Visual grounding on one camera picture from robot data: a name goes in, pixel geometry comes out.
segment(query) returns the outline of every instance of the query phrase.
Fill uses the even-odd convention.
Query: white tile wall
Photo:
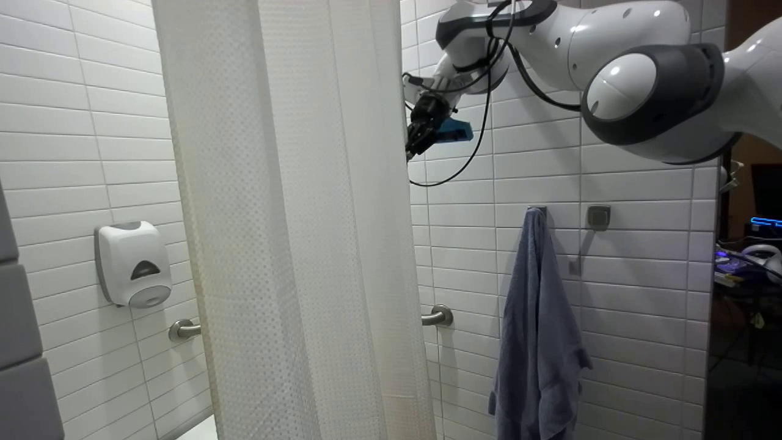
[[[154,27],[149,2],[0,2],[0,179],[67,440],[164,438],[211,406],[200,337],[166,335],[198,311]],[[96,285],[92,231],[139,219],[175,286],[131,312]]]
[[[437,20],[453,3],[402,0],[403,68],[431,74],[441,55]],[[722,44],[726,0],[681,3],[694,41],[702,29],[703,41]],[[543,86],[562,101],[578,99]],[[478,129],[483,101],[466,97],[456,118]],[[533,97],[515,72],[492,102],[481,150],[465,173],[429,190],[411,187],[422,310],[434,303],[454,310],[453,326],[425,330],[440,438],[494,438],[486,396],[508,273],[531,204],[548,207],[560,272],[594,359],[576,437],[700,438],[716,163],[673,167],[605,145],[572,113]],[[411,179],[447,177],[475,142],[434,146],[411,163]],[[590,204],[612,206],[608,231],[587,229]]]

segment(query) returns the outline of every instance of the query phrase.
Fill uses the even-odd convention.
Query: robotic arm
[[[580,111],[597,137],[642,157],[702,162],[742,132],[782,147],[782,91],[774,84],[782,79],[782,20],[725,54],[688,44],[689,20],[671,1],[595,9],[553,0],[459,2],[438,23],[445,55],[434,75],[403,76],[405,99],[414,103],[407,159],[452,140],[441,128],[459,99],[497,87],[511,60],[525,69],[518,54],[549,86],[583,91],[579,105],[566,107]]]

